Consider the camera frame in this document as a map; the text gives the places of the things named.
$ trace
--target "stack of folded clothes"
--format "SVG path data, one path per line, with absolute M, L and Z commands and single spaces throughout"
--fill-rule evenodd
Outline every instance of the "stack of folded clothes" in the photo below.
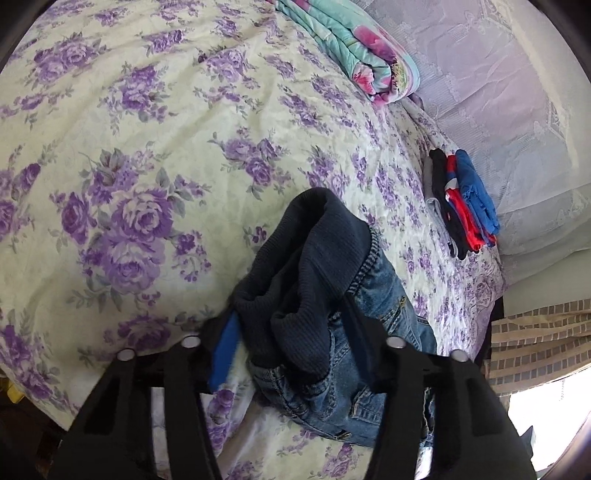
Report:
M 446 156 L 431 150 L 423 165 L 423 190 L 427 208 L 450 254 L 460 260 L 496 244 L 499 220 L 495 205 L 464 150 Z
M 436 353 L 433 330 L 415 313 L 379 233 L 330 190 L 313 188 L 290 203 L 236 286 L 232 305 L 267 400 L 316 434 L 373 446 L 385 394 L 372 393 L 358 372 L 339 310 L 345 294 L 389 335 Z M 424 406 L 422 443 L 431 446 L 429 391 Z

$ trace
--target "floral bed sheet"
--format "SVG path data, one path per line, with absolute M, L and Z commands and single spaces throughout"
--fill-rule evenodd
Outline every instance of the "floral bed sheet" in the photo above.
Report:
M 381 231 L 440 353 L 478 350 L 498 254 L 450 259 L 421 187 L 428 150 L 455 145 L 407 99 L 374 108 L 272 5 L 59 0 L 0 92 L 0 368 L 61 426 L 117 351 L 167 349 L 220 312 L 312 186 Z M 204 398 L 224 474 L 360 478 L 369 450 L 253 402 L 245 360 Z

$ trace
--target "curtain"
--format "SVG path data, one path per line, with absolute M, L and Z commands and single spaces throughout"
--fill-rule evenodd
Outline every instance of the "curtain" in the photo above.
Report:
M 492 322 L 488 382 L 510 395 L 591 365 L 591 299 Z

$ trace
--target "beige curtain with squares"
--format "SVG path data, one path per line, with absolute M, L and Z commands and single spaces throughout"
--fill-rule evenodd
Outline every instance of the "beige curtain with squares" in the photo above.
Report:
M 591 365 L 591 299 L 492 322 L 487 378 L 497 395 L 559 380 Z

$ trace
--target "silver screw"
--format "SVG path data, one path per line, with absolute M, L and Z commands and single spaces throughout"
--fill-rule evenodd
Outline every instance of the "silver screw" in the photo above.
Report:
M 135 352 L 131 348 L 121 350 L 117 354 L 117 360 L 121 362 L 129 362 L 133 357 L 135 357 Z
M 453 350 L 450 356 L 457 362 L 467 362 L 470 359 L 464 350 Z
M 400 338 L 400 337 L 388 337 L 388 339 L 386 340 L 386 344 L 390 348 L 404 348 L 404 347 L 406 347 L 406 342 L 404 341 L 404 338 Z
M 189 337 L 183 338 L 181 345 L 185 348 L 195 348 L 201 345 L 201 339 L 197 336 L 191 335 Z

